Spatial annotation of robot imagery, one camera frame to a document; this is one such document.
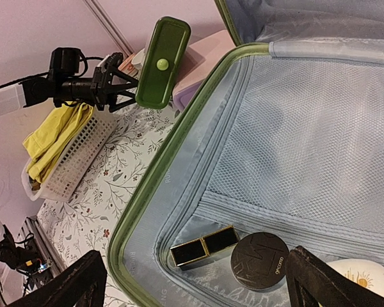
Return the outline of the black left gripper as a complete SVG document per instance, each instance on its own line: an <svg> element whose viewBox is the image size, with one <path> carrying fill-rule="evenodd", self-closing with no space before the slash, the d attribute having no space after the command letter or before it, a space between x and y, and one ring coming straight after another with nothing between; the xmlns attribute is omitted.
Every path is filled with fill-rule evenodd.
<svg viewBox="0 0 384 307"><path fill-rule="evenodd" d="M82 102L97 109L108 107L114 113L134 104L138 80L118 69L124 54L108 54L94 69L92 77L79 73L80 63L88 69L88 58L78 48L58 47L52 51L48 81L54 105L60 107L67 102Z"/></svg>

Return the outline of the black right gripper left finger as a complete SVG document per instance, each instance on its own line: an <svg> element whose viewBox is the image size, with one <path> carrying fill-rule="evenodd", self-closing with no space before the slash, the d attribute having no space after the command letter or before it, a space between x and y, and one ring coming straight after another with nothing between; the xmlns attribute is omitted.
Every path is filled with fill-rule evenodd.
<svg viewBox="0 0 384 307"><path fill-rule="evenodd" d="M103 306L107 270L99 251L91 250L48 284L10 306Z"/></svg>

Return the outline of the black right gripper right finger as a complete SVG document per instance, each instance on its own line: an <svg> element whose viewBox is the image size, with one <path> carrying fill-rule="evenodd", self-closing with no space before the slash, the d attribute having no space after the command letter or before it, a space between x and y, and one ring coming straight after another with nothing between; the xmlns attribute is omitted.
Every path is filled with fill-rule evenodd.
<svg viewBox="0 0 384 307"><path fill-rule="evenodd" d="M343 277L302 246L290 250L285 277L291 306L384 306L384 297Z"/></svg>

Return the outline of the white green drawer box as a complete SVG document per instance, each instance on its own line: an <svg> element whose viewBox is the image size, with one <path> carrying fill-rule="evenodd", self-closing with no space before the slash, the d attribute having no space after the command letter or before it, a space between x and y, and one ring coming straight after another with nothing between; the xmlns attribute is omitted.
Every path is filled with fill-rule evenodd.
<svg viewBox="0 0 384 307"><path fill-rule="evenodd" d="M138 105L150 109L168 105L190 35L183 20L162 17L156 22L136 90Z"/></svg>

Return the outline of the purple drawer box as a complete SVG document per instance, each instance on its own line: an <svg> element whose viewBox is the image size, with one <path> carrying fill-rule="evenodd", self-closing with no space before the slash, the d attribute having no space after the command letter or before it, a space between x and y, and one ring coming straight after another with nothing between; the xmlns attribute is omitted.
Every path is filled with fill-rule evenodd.
<svg viewBox="0 0 384 307"><path fill-rule="evenodd" d="M211 34L187 49L172 91L173 106L185 110L197 89L220 59L235 47L226 29Z"/></svg>

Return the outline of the yellow garment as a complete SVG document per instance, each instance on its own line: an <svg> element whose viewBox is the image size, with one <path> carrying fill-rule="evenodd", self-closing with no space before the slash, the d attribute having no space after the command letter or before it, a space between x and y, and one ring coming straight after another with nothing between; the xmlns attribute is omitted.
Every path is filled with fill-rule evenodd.
<svg viewBox="0 0 384 307"><path fill-rule="evenodd" d="M55 108L41 126L22 142L31 162L26 168L29 177L43 183L54 168L68 143L91 119L94 107L88 104Z"/></svg>

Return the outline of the white perforated plastic basket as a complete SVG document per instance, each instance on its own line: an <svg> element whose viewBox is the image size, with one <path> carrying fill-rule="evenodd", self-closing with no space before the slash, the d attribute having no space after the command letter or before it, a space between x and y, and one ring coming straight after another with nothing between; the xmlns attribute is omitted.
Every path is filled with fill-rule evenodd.
<svg viewBox="0 0 384 307"><path fill-rule="evenodd" d="M94 110L92 117L74 138L64 147L61 156L36 191L26 169L22 170L21 182L28 198L68 201L90 164L117 126L114 114Z"/></svg>

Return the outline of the green hard-shell suitcase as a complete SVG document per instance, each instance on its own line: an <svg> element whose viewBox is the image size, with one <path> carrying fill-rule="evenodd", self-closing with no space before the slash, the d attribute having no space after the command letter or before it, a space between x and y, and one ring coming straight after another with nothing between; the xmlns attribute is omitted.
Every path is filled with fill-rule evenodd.
<svg viewBox="0 0 384 307"><path fill-rule="evenodd" d="M176 267L170 248L233 226L324 263L384 266L384 1L218 1L236 48L202 83L111 238L139 306L291 306L286 277L238 282L235 246Z"/></svg>

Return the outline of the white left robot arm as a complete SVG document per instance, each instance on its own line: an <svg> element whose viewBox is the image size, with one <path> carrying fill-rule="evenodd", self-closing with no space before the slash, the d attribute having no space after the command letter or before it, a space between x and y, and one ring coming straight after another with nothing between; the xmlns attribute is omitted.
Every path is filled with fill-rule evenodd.
<svg viewBox="0 0 384 307"><path fill-rule="evenodd" d="M91 77L85 77L88 61L81 49L58 47L52 51L49 70L0 85L0 116L52 99L55 107L88 104L114 113L135 103L138 80L120 71L124 56L115 52L98 58Z"/></svg>

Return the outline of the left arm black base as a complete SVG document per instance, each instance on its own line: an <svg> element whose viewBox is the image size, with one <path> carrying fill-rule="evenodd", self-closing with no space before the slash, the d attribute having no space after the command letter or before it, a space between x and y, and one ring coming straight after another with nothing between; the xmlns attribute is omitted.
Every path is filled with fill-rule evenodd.
<svg viewBox="0 0 384 307"><path fill-rule="evenodd" d="M29 232L23 240L16 242L6 225L0 224L0 262L27 277L37 274L43 260L41 254L33 249L34 245L31 245L34 239L35 234Z"/></svg>

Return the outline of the black lidded round jar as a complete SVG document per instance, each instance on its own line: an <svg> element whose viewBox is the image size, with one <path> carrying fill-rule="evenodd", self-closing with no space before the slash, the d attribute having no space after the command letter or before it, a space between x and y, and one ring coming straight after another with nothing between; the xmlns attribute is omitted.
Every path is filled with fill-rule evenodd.
<svg viewBox="0 0 384 307"><path fill-rule="evenodd" d="M287 244L268 232L247 235L235 246L230 265L235 279L250 290L265 290L285 277Z"/></svg>

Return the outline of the floral white table mat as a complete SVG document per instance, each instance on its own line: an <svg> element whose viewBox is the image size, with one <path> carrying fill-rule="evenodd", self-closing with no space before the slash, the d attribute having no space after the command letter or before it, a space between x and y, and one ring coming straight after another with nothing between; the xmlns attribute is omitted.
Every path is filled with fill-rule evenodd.
<svg viewBox="0 0 384 307"><path fill-rule="evenodd" d="M93 249L107 258L113 230L180 111L131 105L115 116L116 129L71 198L45 200L38 211L38 224L64 267Z"/></svg>

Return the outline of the cream round bottle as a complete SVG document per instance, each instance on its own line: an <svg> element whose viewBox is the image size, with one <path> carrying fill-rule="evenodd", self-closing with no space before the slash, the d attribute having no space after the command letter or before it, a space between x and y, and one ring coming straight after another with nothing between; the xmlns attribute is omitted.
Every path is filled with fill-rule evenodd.
<svg viewBox="0 0 384 307"><path fill-rule="evenodd" d="M364 259L342 259L326 263L345 278L384 297L384 266Z"/></svg>

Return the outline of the small dark tube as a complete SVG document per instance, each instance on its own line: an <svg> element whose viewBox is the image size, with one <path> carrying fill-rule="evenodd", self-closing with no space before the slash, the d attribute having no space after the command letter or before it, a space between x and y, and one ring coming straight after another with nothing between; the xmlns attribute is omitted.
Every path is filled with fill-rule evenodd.
<svg viewBox="0 0 384 307"><path fill-rule="evenodd" d="M170 248L176 267L184 267L235 246L240 238L233 226L227 226L203 237Z"/></svg>

